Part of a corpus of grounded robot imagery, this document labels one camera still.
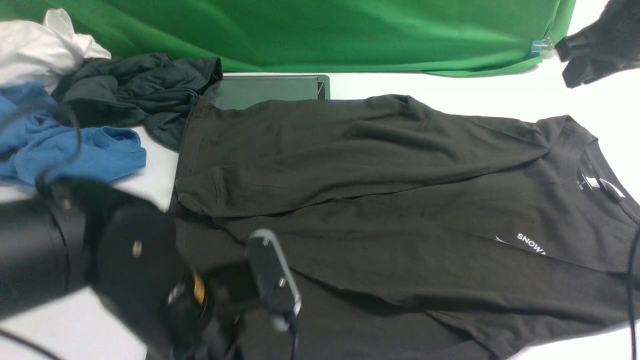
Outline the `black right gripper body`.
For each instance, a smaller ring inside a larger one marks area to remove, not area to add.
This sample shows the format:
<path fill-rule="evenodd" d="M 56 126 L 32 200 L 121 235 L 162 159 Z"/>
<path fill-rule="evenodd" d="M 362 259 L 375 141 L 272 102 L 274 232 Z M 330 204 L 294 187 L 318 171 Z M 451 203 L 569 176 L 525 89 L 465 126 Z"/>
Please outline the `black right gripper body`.
<path fill-rule="evenodd" d="M 640 2 L 610 0 L 594 23 L 555 44 L 567 88 L 640 66 Z"/>

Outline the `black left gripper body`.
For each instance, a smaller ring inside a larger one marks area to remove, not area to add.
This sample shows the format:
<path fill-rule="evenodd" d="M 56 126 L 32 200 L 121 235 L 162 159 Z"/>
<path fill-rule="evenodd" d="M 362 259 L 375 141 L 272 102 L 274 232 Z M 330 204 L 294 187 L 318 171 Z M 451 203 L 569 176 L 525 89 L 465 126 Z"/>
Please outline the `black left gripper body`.
<path fill-rule="evenodd" d="M 240 360 L 242 313 L 258 305 L 247 260 L 203 270 L 176 246 L 176 221 L 143 200 L 96 216 L 94 291 L 149 360 Z"/>

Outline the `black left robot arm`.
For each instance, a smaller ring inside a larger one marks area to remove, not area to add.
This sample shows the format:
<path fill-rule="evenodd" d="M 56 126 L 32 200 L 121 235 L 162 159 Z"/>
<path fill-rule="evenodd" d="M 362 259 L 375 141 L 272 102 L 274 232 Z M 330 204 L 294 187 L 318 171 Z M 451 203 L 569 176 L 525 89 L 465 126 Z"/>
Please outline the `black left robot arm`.
<path fill-rule="evenodd" d="M 247 262 L 198 269 L 174 216 L 94 180 L 3 203 L 0 239 L 2 319 L 90 288 L 154 360 L 233 358 L 239 316 L 261 304 Z"/>

